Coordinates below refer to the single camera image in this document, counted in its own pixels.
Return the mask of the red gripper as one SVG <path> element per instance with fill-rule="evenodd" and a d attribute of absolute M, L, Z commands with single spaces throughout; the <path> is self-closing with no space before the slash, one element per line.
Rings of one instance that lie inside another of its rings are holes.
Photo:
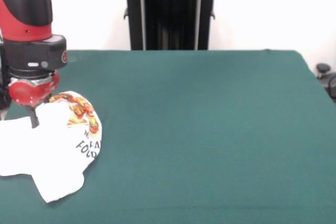
<path fill-rule="evenodd" d="M 39 119 L 33 106 L 41 102 L 49 103 L 58 84 L 59 73 L 53 73 L 42 79 L 11 78 L 8 85 L 9 95 L 19 105 L 25 105 L 32 129 L 39 126 Z"/>

